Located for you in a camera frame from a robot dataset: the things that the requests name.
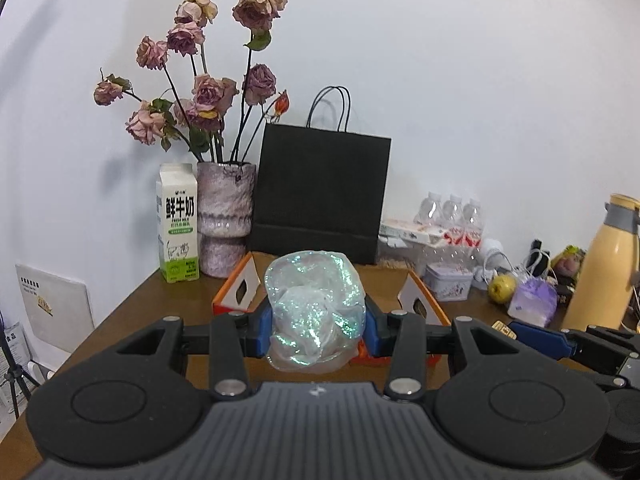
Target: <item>translucent plastic bag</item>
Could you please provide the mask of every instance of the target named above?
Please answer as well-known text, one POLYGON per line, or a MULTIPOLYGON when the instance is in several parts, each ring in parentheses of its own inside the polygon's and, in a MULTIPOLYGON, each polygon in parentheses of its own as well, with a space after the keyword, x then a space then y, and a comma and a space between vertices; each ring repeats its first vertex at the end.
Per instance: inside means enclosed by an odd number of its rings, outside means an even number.
POLYGON ((273 310, 267 359, 274 368, 321 374, 357 355, 365 293, 344 254, 287 254, 269 266, 264 286, 273 310))

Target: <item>gray ribbed panel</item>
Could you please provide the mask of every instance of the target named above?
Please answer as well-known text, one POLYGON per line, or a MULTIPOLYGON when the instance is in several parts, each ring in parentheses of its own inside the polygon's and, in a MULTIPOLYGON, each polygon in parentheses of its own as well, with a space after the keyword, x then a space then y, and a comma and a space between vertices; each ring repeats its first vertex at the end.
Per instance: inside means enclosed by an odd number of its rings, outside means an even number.
POLYGON ((524 472, 488 465, 448 444, 413 404, 369 383, 265 383, 247 400, 216 404, 171 453, 117 470, 51 460, 30 480, 602 480, 589 463, 524 472), (325 392, 311 394, 317 386, 325 392))

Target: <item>yellow fruit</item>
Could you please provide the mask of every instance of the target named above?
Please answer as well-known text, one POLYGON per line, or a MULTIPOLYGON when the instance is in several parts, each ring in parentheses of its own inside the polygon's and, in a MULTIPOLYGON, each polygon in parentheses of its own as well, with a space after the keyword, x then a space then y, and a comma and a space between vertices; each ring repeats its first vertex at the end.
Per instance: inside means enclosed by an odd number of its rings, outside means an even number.
POLYGON ((495 303, 505 304, 511 301, 517 285, 516 279, 510 274, 500 274, 491 280, 486 291, 495 303))

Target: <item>yellow thermos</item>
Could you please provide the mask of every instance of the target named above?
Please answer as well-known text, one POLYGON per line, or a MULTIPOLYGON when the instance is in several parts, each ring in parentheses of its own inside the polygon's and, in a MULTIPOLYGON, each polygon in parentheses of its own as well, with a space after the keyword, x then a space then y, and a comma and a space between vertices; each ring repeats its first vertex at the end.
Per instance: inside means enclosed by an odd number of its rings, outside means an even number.
POLYGON ((587 325, 620 328, 638 271, 640 202, 613 194, 607 216, 584 257, 574 296, 562 328, 587 325))

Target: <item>tripod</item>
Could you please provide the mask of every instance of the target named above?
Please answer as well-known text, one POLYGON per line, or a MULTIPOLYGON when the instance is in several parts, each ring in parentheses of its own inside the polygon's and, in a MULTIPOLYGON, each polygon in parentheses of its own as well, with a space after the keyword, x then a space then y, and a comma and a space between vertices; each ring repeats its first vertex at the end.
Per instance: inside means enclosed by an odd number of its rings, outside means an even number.
POLYGON ((2 348, 2 353, 4 354, 4 358, 9 365, 9 369, 7 373, 4 374, 5 380, 9 383, 9 387, 11 388, 11 400, 14 403, 14 415, 15 420, 18 420, 20 413, 18 412, 18 398, 15 395, 15 383, 18 383, 24 398, 29 400, 31 399, 31 392, 27 387, 27 383, 24 382, 27 379, 34 386, 40 386, 40 384, 31 377, 18 363, 15 362, 14 355, 11 353, 11 349, 6 341, 6 336, 4 335, 4 325, 0 324, 0 328, 2 328, 2 334, 0 335, 0 348, 2 348))

